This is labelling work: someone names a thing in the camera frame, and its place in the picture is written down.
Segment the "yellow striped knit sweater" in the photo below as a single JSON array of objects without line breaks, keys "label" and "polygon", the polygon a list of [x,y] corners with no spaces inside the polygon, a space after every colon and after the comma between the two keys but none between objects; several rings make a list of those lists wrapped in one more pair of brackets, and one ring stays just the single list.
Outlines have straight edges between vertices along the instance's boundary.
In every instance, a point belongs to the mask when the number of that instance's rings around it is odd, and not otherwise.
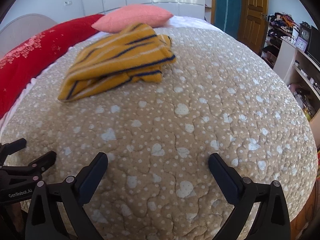
[{"label": "yellow striped knit sweater", "polygon": [[59,101],[89,97],[137,81],[160,83],[162,67],[174,63],[172,40],[145,23],[125,27],[79,52],[60,87]]}]

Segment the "red embroidered long pillow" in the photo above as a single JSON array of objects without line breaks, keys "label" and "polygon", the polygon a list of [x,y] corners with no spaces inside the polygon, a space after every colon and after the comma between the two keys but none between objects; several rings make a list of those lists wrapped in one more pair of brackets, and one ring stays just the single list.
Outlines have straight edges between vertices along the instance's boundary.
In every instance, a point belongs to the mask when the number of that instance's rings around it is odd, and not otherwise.
[{"label": "red embroidered long pillow", "polygon": [[92,24],[95,14],[57,24],[24,41],[1,58],[1,116],[7,113],[32,78],[64,55],[68,48],[98,31]]}]

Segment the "white rounded headboard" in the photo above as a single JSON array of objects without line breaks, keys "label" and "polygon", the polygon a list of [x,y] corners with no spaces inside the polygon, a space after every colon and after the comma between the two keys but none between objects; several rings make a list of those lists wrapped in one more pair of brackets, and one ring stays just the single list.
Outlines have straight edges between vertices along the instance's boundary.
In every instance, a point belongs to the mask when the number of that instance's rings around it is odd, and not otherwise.
[{"label": "white rounded headboard", "polygon": [[14,19],[0,32],[1,57],[25,40],[55,25],[57,22],[41,14],[26,14]]}]

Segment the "beige heart-patterned quilt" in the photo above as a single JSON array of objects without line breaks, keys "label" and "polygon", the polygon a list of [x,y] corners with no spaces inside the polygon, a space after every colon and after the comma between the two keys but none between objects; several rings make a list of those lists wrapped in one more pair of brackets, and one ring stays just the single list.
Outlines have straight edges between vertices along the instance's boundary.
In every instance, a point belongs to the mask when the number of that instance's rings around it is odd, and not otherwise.
[{"label": "beige heart-patterned quilt", "polygon": [[48,183],[76,175],[99,152],[108,168],[85,210],[104,239],[211,239],[232,211],[210,173],[217,152],[257,183],[278,180],[289,216],[305,205],[317,173],[309,122],[282,79],[229,35],[158,28],[176,62],[161,83],[128,83],[60,102],[68,68],[90,38],[74,45],[24,97],[1,141],[24,138],[7,159],[25,165],[55,151]]}]

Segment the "white shelf unit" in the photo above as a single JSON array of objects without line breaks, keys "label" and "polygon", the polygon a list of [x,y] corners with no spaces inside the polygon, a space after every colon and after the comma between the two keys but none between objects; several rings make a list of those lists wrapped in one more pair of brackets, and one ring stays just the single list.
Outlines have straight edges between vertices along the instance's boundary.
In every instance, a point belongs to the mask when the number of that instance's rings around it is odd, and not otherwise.
[{"label": "white shelf unit", "polygon": [[315,113],[309,121],[316,146],[319,146],[319,66],[313,59],[293,45],[290,41],[282,39],[278,57],[273,70],[287,86],[302,88],[310,93],[310,105]]}]

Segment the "pink knit cushion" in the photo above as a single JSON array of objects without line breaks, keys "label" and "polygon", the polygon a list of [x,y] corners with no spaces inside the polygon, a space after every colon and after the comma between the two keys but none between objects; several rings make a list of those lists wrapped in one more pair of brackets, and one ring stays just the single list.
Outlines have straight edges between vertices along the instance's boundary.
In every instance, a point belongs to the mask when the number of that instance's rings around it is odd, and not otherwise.
[{"label": "pink knit cushion", "polygon": [[173,16],[171,12],[155,5],[131,4],[104,15],[91,27],[105,33],[118,33],[134,23],[144,23],[158,28]]}]

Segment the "cluttered shoe rack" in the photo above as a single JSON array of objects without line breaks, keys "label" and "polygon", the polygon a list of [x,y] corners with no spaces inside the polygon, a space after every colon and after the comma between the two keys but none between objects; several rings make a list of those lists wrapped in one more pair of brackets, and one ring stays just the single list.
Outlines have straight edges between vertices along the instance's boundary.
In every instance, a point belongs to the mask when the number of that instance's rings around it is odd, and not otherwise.
[{"label": "cluttered shoe rack", "polygon": [[297,23],[292,16],[284,12],[275,12],[267,17],[267,27],[265,41],[263,42],[260,56],[269,65],[274,68],[277,57],[280,52],[283,39],[291,41]]}]

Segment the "pink desk clock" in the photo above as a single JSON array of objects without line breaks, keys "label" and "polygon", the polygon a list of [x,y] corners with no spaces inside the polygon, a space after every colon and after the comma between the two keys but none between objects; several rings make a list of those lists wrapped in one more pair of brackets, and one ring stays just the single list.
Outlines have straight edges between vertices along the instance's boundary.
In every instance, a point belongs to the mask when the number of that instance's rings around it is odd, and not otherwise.
[{"label": "pink desk clock", "polygon": [[302,37],[298,36],[296,42],[295,42],[295,46],[301,50],[301,51],[305,51],[307,46],[308,46],[308,41],[304,40]]}]

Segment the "dark ornate mantel clock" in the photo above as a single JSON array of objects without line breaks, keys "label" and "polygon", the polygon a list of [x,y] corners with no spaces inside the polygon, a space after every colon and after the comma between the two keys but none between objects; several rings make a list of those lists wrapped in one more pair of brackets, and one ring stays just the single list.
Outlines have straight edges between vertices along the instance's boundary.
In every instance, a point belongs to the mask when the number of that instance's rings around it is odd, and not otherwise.
[{"label": "dark ornate mantel clock", "polygon": [[311,33],[311,26],[307,22],[303,21],[300,24],[299,37],[302,38],[304,41],[309,42],[310,33]]}]

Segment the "brown wooden door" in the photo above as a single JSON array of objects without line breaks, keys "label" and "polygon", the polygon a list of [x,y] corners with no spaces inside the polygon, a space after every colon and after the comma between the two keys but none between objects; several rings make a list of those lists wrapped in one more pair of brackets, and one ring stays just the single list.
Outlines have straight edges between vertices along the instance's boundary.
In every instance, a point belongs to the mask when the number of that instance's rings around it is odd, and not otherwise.
[{"label": "brown wooden door", "polygon": [[242,0],[238,40],[259,54],[265,40],[268,0]]}]

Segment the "teal curtain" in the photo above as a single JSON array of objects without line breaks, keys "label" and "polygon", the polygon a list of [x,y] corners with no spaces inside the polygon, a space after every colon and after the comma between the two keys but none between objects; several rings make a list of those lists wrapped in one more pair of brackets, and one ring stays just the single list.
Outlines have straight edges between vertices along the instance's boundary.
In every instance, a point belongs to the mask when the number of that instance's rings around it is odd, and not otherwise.
[{"label": "teal curtain", "polygon": [[242,0],[215,0],[214,25],[237,39]]}]

